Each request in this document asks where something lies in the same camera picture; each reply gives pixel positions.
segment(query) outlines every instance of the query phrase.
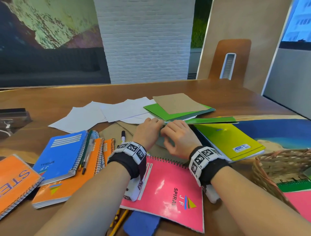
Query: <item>table surface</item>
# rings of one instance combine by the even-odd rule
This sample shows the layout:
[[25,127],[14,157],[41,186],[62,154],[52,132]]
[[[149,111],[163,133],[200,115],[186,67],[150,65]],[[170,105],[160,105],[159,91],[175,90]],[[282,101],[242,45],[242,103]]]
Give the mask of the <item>table surface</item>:
[[[293,115],[288,109],[242,88],[229,80],[188,80],[127,85],[66,86],[27,88],[0,92],[0,107],[25,108],[32,122],[0,143],[0,156],[17,154],[35,163],[49,139],[66,134],[48,127],[65,117],[72,107],[91,101],[119,103],[126,99],[185,93],[193,100],[216,109],[202,117],[237,115]],[[101,123],[93,129],[101,131],[111,123]],[[235,163],[234,168],[245,176],[251,172],[251,161]],[[53,214],[62,207],[57,204],[36,210],[25,200],[0,221],[0,232],[5,235],[34,235]],[[243,235],[221,202],[211,204],[204,196],[206,235]],[[125,235],[119,230],[118,235]],[[155,235],[201,235],[168,220],[161,220]]]

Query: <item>chair backrest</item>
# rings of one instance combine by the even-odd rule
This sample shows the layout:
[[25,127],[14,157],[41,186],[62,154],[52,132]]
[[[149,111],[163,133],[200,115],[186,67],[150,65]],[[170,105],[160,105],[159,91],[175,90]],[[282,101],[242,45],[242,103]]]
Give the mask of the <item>chair backrest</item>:
[[244,81],[244,76],[247,68],[249,53],[252,42],[250,39],[225,39],[220,40],[215,50],[209,79],[219,79],[224,65],[227,53],[235,53],[236,58],[234,62],[231,80]]

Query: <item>hand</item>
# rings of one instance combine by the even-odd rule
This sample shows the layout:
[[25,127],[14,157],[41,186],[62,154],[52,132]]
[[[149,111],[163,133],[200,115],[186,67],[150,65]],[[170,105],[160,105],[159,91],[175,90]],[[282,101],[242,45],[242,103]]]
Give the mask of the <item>hand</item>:
[[147,118],[144,123],[137,126],[132,141],[139,143],[149,151],[149,149],[156,143],[159,137],[159,131],[163,125],[163,120],[159,120],[158,118]]
[[[164,146],[171,155],[179,156],[187,160],[191,152],[196,147],[202,145],[194,132],[183,120],[169,122],[161,129],[161,135],[164,136]],[[175,147],[169,142],[168,137],[174,141]]]

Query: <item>orange spiral notebook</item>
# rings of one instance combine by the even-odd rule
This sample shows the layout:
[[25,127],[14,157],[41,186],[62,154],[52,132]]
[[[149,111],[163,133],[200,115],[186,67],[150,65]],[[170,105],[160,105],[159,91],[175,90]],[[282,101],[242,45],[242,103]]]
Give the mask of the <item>orange spiral notebook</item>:
[[17,155],[0,161],[0,219],[16,207],[43,180]]
[[38,209],[67,201],[75,191],[81,188],[85,182],[101,170],[103,148],[104,139],[95,139],[84,175],[82,174],[82,169],[79,169],[73,177],[40,187],[36,196],[32,200],[33,207]]
[[108,157],[111,155],[111,153],[113,153],[115,149],[115,143],[116,143],[116,139],[105,140],[102,168],[104,168],[107,165]]

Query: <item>wicker basket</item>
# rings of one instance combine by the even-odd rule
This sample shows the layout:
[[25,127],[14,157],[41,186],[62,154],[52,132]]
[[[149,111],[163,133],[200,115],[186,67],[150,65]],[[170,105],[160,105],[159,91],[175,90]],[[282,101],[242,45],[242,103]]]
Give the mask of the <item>wicker basket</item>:
[[290,149],[262,154],[255,158],[252,181],[297,211],[276,184],[306,179],[302,172],[309,166],[311,149]]

